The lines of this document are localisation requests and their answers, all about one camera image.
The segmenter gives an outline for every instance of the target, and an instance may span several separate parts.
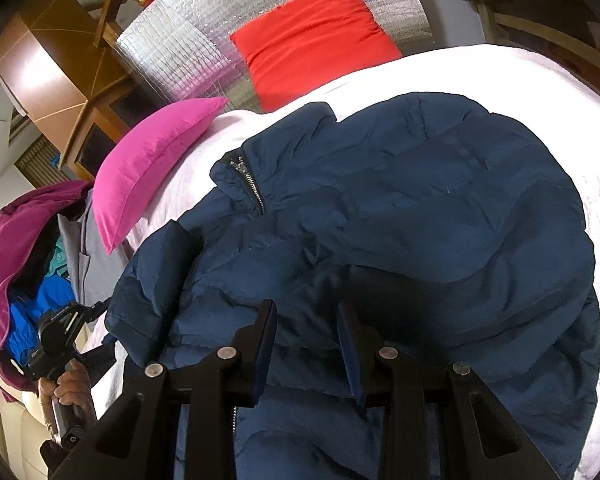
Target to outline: human hand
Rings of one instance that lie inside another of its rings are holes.
[[[38,397],[42,413],[45,417],[46,427],[53,438],[58,433],[52,407],[54,398],[65,406],[80,406],[86,417],[87,430],[97,421],[93,397],[91,397],[91,381],[87,370],[76,359],[70,361],[70,367],[71,370],[60,376],[58,384],[46,378],[38,381]]]

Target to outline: red pillow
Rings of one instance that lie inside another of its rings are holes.
[[[266,112],[345,74],[402,57],[363,0],[287,0],[231,41]]]

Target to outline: jacket sleeve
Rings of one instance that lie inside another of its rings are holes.
[[[109,303],[107,330],[141,367],[156,360],[178,312],[180,292],[202,242],[175,221],[144,241]]]

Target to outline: pink pillow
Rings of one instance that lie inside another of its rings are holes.
[[[213,97],[165,106],[107,155],[93,186],[93,213],[107,253],[124,241],[165,177],[227,102]]]

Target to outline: bed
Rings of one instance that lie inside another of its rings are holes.
[[[515,118],[545,143],[581,195],[587,233],[596,254],[594,286],[600,302],[600,97],[554,62],[524,50],[493,45],[437,50],[344,76],[271,113],[234,110],[219,116],[163,183],[126,238],[131,251],[170,219],[195,206],[214,184],[216,160],[307,102],[325,101],[342,120],[369,105],[411,91],[462,94],[491,112]],[[88,345],[104,334],[99,320]],[[124,350],[94,388],[101,415],[122,390]],[[598,405],[576,480],[600,470],[600,380]]]

